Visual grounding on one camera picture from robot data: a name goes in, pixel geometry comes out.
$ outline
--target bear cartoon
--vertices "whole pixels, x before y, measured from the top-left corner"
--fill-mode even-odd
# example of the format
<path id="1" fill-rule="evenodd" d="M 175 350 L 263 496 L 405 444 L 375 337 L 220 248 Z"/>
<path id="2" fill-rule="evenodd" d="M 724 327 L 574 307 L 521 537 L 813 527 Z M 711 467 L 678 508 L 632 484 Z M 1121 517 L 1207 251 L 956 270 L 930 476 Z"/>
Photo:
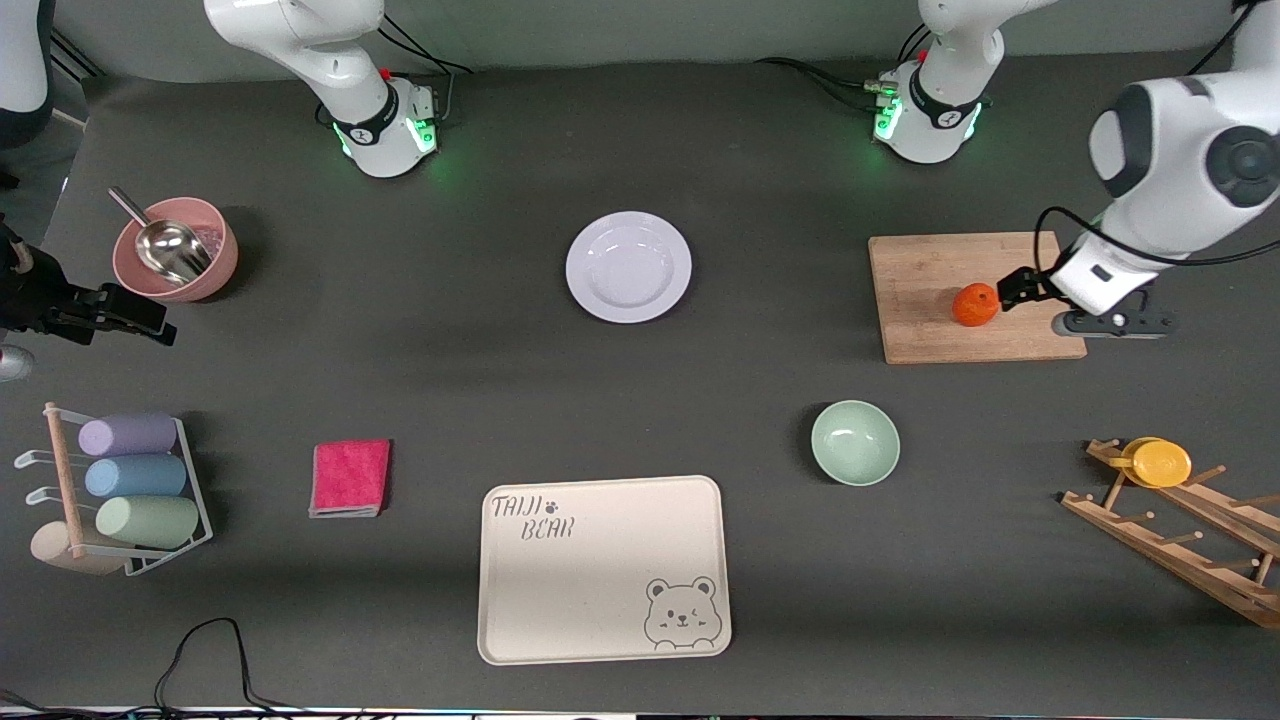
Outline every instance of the bear cartoon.
<path id="1" fill-rule="evenodd" d="M 649 583 L 649 618 L 644 621 L 644 634 L 653 648 L 714 647 L 721 633 L 719 614 L 716 612 L 716 583 L 698 578 L 687 585 L 669 585 L 657 579 Z"/>

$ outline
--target beige cup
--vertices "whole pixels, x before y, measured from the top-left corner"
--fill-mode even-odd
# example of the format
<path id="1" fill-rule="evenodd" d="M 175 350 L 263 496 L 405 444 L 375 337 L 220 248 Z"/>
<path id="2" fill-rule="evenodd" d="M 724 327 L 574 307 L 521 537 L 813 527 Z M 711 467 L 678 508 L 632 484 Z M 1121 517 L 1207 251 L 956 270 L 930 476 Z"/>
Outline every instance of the beige cup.
<path id="1" fill-rule="evenodd" d="M 92 528 L 83 528 L 84 544 L 104 544 L 106 547 L 132 547 L 123 542 L 116 542 L 102 536 Z M 41 562 L 49 562 L 54 568 L 88 573 L 90 575 L 106 575 L 114 573 L 129 561 L 128 557 L 111 557 L 108 555 L 84 555 L 79 560 L 72 557 L 70 534 L 67 532 L 67 523 L 54 520 L 46 523 L 31 537 L 31 555 Z"/>

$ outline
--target black cable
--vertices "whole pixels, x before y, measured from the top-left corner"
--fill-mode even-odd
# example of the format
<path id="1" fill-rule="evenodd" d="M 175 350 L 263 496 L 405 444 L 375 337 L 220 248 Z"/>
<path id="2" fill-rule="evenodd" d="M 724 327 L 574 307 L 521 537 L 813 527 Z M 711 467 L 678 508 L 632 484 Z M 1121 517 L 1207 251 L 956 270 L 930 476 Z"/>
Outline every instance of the black cable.
<path id="1" fill-rule="evenodd" d="M 378 28 L 378 35 L 383 36 L 387 40 L 387 42 L 390 42 L 392 45 L 399 47 L 401 50 L 403 50 L 403 51 L 406 51 L 406 53 L 408 53 L 408 54 L 411 54 L 413 56 L 422 58 L 424 60 L 429 60 L 431 63 L 435 63 L 435 67 L 440 68 L 442 73 L 444 73 L 444 74 L 453 74 L 452 70 L 449 70 L 449 68 L 447 68 L 444 65 L 443 60 L 435 58 L 434 55 L 422 54 L 422 53 L 419 53 L 417 50 L 413 50 L 408 45 L 404 45 L 399 40 L 396 40 L 394 37 L 392 37 L 385 29 Z"/>
<path id="2" fill-rule="evenodd" d="M 1226 32 L 1222 33 L 1222 37 L 1219 38 L 1217 45 L 1215 45 L 1213 47 L 1211 47 L 1210 51 L 1206 53 L 1203 58 L 1201 58 L 1199 63 L 1196 63 L 1194 65 L 1192 65 L 1192 69 L 1187 70 L 1183 74 L 1193 76 L 1193 74 L 1198 73 L 1201 70 L 1201 68 L 1204 67 L 1206 63 L 1208 63 L 1210 60 L 1213 59 L 1213 55 L 1217 55 L 1217 51 L 1221 50 L 1222 46 L 1228 44 L 1228 41 L 1230 41 L 1233 37 L 1235 37 L 1235 31 L 1240 29 L 1240 26 L 1244 24 L 1244 20 L 1249 19 L 1249 15 L 1253 14 L 1253 9 L 1257 8 L 1260 3 L 1265 3 L 1265 1 L 1266 0 L 1254 0 L 1254 1 L 1249 3 L 1248 5 L 1245 5 L 1244 6 L 1244 12 L 1240 13 L 1240 17 L 1235 18 L 1235 22 L 1231 23 L 1231 27 L 1229 27 L 1226 29 Z"/>
<path id="3" fill-rule="evenodd" d="M 856 90 L 861 90 L 861 87 L 863 87 L 861 83 L 856 83 L 854 81 L 849 81 L 849 79 L 833 76 L 833 74 L 828 73 L 827 70 L 824 70 L 822 68 L 810 65 L 809 63 L 803 63 L 800 60 L 794 60 L 791 58 L 760 58 L 759 60 L 756 60 L 756 63 L 763 63 L 763 64 L 767 64 L 767 65 L 782 65 L 782 67 L 787 67 L 787 68 L 795 68 L 795 69 L 800 70 L 801 73 L 804 73 L 804 76 L 806 78 L 812 79 L 814 82 L 814 85 L 818 86 L 819 90 L 822 90 L 823 92 L 826 92 L 836 102 L 840 102 L 841 105 L 844 105 L 844 106 L 846 106 L 849 109 L 859 110 L 859 111 L 864 111 L 864 113 L 873 113 L 874 114 L 874 113 L 879 111 L 877 108 L 874 108 L 872 105 L 859 105 L 858 102 L 854 102 L 849 97 L 846 97 L 846 96 L 836 92 L 836 87 L 838 87 L 841 90 L 855 90 L 855 88 Z"/>
<path id="4" fill-rule="evenodd" d="M 832 85 L 838 85 L 841 87 L 850 87 L 850 88 L 854 88 L 854 90 L 861 90 L 863 88 L 863 83 L 860 83 L 858 81 L 845 79 L 845 78 L 842 78 L 840 76 L 831 74 L 827 70 L 819 68 L 818 65 L 812 65 L 812 64 L 805 63 L 803 60 L 796 60 L 795 58 L 769 56 L 769 58 L 760 58 L 759 60 L 756 60 L 756 63 L 764 63 L 767 65 L 785 65 L 785 67 L 788 67 L 788 68 L 795 68 L 795 69 L 797 69 L 797 70 L 800 70 L 803 73 L 810 74 L 810 76 L 820 77 L 822 79 L 824 79 L 824 81 L 827 81 L 827 82 L 829 82 Z"/>
<path id="5" fill-rule="evenodd" d="M 911 31 L 911 35 L 906 36 L 906 40 L 902 41 L 902 46 L 899 47 L 899 50 L 897 50 L 897 61 L 899 63 L 902 63 L 902 61 L 906 60 L 906 55 L 908 55 L 906 46 L 911 44 L 911 38 L 915 37 L 915 33 L 920 32 L 922 29 L 925 29 L 928 26 L 925 26 L 924 23 L 920 23 L 919 26 L 915 27 L 915 29 Z"/>
<path id="6" fill-rule="evenodd" d="M 1068 218 L 1069 220 L 1074 222 L 1075 224 L 1080 225 L 1082 228 L 1084 228 L 1084 229 L 1092 232 L 1093 234 L 1098 236 L 1105 242 L 1108 242 L 1108 243 L 1119 247 L 1120 250 L 1124 250 L 1125 252 L 1128 252 L 1130 255 L 1137 255 L 1138 258 L 1142 258 L 1143 260 L 1149 260 L 1152 263 L 1162 263 L 1165 265 L 1172 265 L 1175 268 L 1207 268 L 1207 266 L 1212 266 L 1212 265 L 1226 265 L 1229 263 L 1239 263 L 1240 260 L 1249 260 L 1252 258 L 1257 258 L 1258 255 L 1265 255 L 1265 254 L 1271 252 L 1272 250 L 1276 250 L 1277 247 L 1280 247 L 1280 240 L 1275 240 L 1275 241 L 1271 241 L 1271 242 L 1268 242 L 1266 245 L 1260 245 L 1260 246 L 1257 246 L 1254 249 L 1251 249 L 1251 250 L 1244 250 L 1242 252 L 1233 252 L 1231 255 L 1220 255 L 1217 258 L 1187 258 L 1187 259 L 1161 258 L 1160 255 L 1152 255 L 1151 252 L 1146 252 L 1143 250 L 1138 250 L 1137 247 L 1132 247 L 1129 245 L 1125 245 L 1124 242 L 1120 242 L 1119 240 L 1116 240 L 1116 238 L 1111 237 L 1110 234 L 1102 232 L 1102 228 L 1094 225 L 1093 223 L 1085 220 L 1084 218 L 1076 215 L 1075 213 L 1068 210 L 1066 208 L 1061 208 L 1059 205 L 1053 205 L 1052 208 L 1046 208 L 1044 211 L 1041 213 L 1039 219 L 1036 220 L 1036 238 L 1033 241 L 1033 246 L 1034 246 L 1034 255 L 1036 255 L 1036 272 L 1039 273 L 1041 275 L 1043 275 L 1043 272 L 1041 269 L 1041 260 L 1039 260 L 1039 236 L 1041 236 L 1041 229 L 1044 227 L 1044 219 L 1048 218 L 1053 213 L 1061 214 L 1062 217 Z"/>
<path id="7" fill-rule="evenodd" d="M 298 707 L 298 706 L 262 697 L 253 691 L 253 682 L 248 671 L 248 655 L 244 652 L 244 638 L 241 635 L 239 623 L 237 623 L 233 618 L 214 618 L 212 620 L 205 620 L 204 623 L 187 630 L 187 634 L 182 637 L 182 641 L 178 643 L 178 647 L 173 652 L 173 661 L 169 664 L 169 667 L 164 671 L 163 675 L 160 675 L 160 679 L 156 680 L 156 687 L 151 693 L 151 700 L 155 702 L 156 707 L 161 707 L 165 710 L 169 708 L 169 706 L 165 705 L 164 702 L 164 688 L 169 683 L 169 678 L 173 676 L 174 670 L 178 669 L 178 664 L 182 661 L 182 651 L 183 648 L 187 647 L 187 641 L 189 641 L 191 635 L 196 634 L 201 628 L 206 628 L 209 625 L 212 625 L 214 623 L 228 623 L 232 626 L 232 632 L 236 633 L 236 648 L 239 652 L 239 665 L 241 665 L 241 694 L 244 696 L 244 702 L 266 712 L 279 715 L 280 717 L 289 717 L 288 715 L 280 714 L 278 710 L 273 710 L 271 706 L 275 707 Z"/>
<path id="8" fill-rule="evenodd" d="M 67 58 L 70 59 L 70 61 L 79 65 L 86 76 L 99 77 L 100 73 L 93 72 L 93 68 L 88 67 L 84 59 L 79 58 L 76 53 L 72 53 L 72 50 L 67 45 L 63 45 L 63 41 L 59 40 L 56 35 L 50 36 L 49 40 L 50 42 L 54 44 L 55 47 L 63 51 L 63 55 L 67 55 Z"/>
<path id="9" fill-rule="evenodd" d="M 40 705 L 36 705 L 35 702 L 31 702 L 29 700 L 22 697 L 20 694 L 18 694 L 18 693 L 15 693 L 13 691 L 8 691 L 8 689 L 4 689 L 4 688 L 0 688 L 0 701 L 8 702 L 10 705 L 18 705 L 18 706 L 26 707 L 28 710 L 35 710 L 38 714 L 38 715 L 22 715 L 20 717 L 24 717 L 24 719 L 29 719 L 29 717 L 47 717 L 47 719 L 61 717 L 61 719 L 77 719 L 77 720 L 119 720 L 122 717 L 128 717 L 132 714 L 143 712 L 143 711 L 150 710 L 150 706 L 138 706 L 138 707 L 133 707 L 131 710 L 125 710 L 123 712 L 104 714 L 104 712 L 93 712 L 93 711 L 76 710 L 76 708 L 44 707 L 44 706 L 40 706 Z"/>
<path id="10" fill-rule="evenodd" d="M 428 60 L 431 60 L 436 65 L 449 65 L 449 67 L 457 68 L 457 69 L 460 69 L 460 70 L 462 70 L 462 72 L 465 72 L 467 74 L 475 73 L 475 70 L 472 70 L 471 68 L 468 68 L 466 65 L 460 65 L 457 63 L 451 63 L 448 60 L 442 60 L 442 59 L 436 58 L 435 55 L 431 55 L 431 53 L 428 51 L 426 47 L 422 47 L 422 45 L 419 41 L 413 40 L 412 35 L 404 32 L 404 28 L 402 28 L 399 26 L 399 23 L 397 23 L 396 20 L 393 20 L 390 15 L 384 14 L 383 17 L 387 18 L 387 23 L 388 24 L 390 24 L 393 28 L 396 28 L 396 32 L 403 35 L 404 40 L 408 40 L 410 45 L 412 45 L 413 47 L 417 47 L 419 51 L 421 53 L 421 55 L 424 58 L 426 58 Z M 387 40 L 392 40 L 392 42 L 394 42 L 394 40 L 389 35 L 384 33 L 383 37 L 385 37 Z"/>
<path id="11" fill-rule="evenodd" d="M 73 73 L 70 68 L 64 65 L 63 61 L 58 59 L 58 56 L 50 54 L 49 59 L 52 60 L 52 63 L 58 65 L 58 69 L 63 70 L 69 78 L 74 79 L 76 82 L 84 82 L 78 74 Z"/>
<path id="12" fill-rule="evenodd" d="M 915 45 L 913 45 L 911 49 L 906 51 L 906 55 L 902 56 L 901 61 L 905 63 L 906 60 L 909 60 L 911 58 L 911 55 L 915 55 L 915 49 L 919 47 L 922 42 L 924 42 L 925 40 L 928 40 L 931 35 L 933 35 L 933 33 L 932 32 L 927 32 L 927 33 L 922 35 L 920 38 L 915 41 Z"/>
<path id="13" fill-rule="evenodd" d="M 88 55 L 86 55 L 83 50 L 81 50 L 74 42 L 72 42 L 69 37 L 58 32 L 56 27 L 52 28 L 52 31 L 49 35 L 50 40 L 56 42 L 58 46 L 61 47 L 64 53 L 67 53 L 67 55 L 69 55 L 73 60 L 76 60 L 76 64 L 82 65 L 86 70 L 88 70 L 90 76 L 100 77 L 106 74 L 102 70 L 102 68 L 97 67 L 97 63 L 95 63 L 93 60 L 90 60 Z"/>

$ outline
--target orange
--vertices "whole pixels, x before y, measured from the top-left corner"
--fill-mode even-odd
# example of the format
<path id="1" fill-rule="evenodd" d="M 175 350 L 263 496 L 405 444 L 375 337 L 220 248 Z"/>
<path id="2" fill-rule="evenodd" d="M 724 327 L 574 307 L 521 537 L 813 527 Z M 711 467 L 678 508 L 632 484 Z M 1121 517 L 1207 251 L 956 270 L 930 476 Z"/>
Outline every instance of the orange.
<path id="1" fill-rule="evenodd" d="M 973 283 L 956 293 L 951 301 L 951 315 L 966 328 L 986 325 L 1000 313 L 1000 296 L 987 283 Z"/>

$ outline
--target green cup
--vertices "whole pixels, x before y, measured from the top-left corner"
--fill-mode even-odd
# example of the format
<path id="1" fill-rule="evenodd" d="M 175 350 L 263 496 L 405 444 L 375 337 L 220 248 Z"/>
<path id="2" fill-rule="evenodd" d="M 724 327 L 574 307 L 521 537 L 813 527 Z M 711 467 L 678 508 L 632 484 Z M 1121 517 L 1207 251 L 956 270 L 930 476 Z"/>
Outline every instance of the green cup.
<path id="1" fill-rule="evenodd" d="M 200 511 L 186 497 L 134 495 L 113 497 L 97 509 L 97 532 L 109 538 L 173 550 L 196 532 Z"/>
<path id="2" fill-rule="evenodd" d="M 809 437 L 818 466 L 846 486 L 873 486 L 893 471 L 902 447 L 893 420 L 860 400 L 837 402 L 818 415 Z"/>

